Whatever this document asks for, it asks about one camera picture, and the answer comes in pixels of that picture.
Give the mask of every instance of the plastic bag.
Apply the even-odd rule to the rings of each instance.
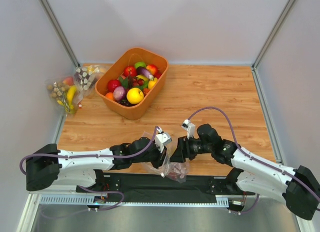
[[[91,93],[98,79],[107,71],[105,66],[90,65],[78,67],[74,73],[74,84],[80,96],[85,97]]]
[[[78,109],[78,91],[72,76],[46,81],[46,89],[56,108],[69,114]]]
[[[152,135],[149,133],[144,132],[143,137],[147,137],[149,139],[152,138]],[[145,170],[152,174],[158,174],[162,177],[168,177],[174,181],[179,183],[183,183],[187,179],[187,174],[189,173],[189,162],[186,161],[185,163],[176,163],[170,162],[170,157],[174,153],[176,146],[177,146],[177,139],[172,138],[172,142],[166,146],[167,151],[164,156],[163,164],[158,169],[154,168],[152,164],[143,163]]]

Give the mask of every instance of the green apple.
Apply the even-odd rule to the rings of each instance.
[[[145,64],[145,62],[137,62],[134,64],[134,68],[138,68],[138,67],[146,67],[147,65]]]

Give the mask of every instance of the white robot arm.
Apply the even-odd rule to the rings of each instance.
[[[187,136],[178,139],[170,162],[184,163],[198,154],[210,153],[221,164],[233,169],[226,177],[230,194],[254,192],[286,204],[294,214],[312,219],[319,204],[320,185],[306,167],[298,169],[276,164],[222,139],[209,124],[196,127],[188,119],[182,127]],[[56,144],[48,144],[22,159],[20,169],[26,174],[28,191],[66,188],[83,192],[82,188],[105,191],[100,183],[103,170],[125,169],[132,163],[151,162],[162,166],[171,137],[156,127],[152,139],[142,137],[133,143],[123,143],[98,151],[72,152],[57,150]],[[26,160],[26,171],[22,163]]]

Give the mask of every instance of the yellow apple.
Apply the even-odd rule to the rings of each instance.
[[[131,104],[138,104],[144,97],[144,93],[139,88],[131,88],[126,94],[126,98]]]

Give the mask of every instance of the wood grain surface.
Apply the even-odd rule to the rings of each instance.
[[[228,114],[242,146],[275,160],[251,69],[242,66],[170,65],[163,90],[136,121],[110,111],[93,91],[83,99],[82,109],[66,119],[58,147],[72,151],[99,150],[133,142],[144,132],[152,134],[155,125],[168,132],[176,143],[178,137],[186,135],[182,122],[205,106],[219,107]],[[192,122],[197,127],[209,123],[222,138],[233,140],[226,119],[218,111],[201,111]],[[230,169],[209,154],[203,154],[190,162],[189,174],[227,175]],[[119,172],[146,171],[141,164],[133,164]]]

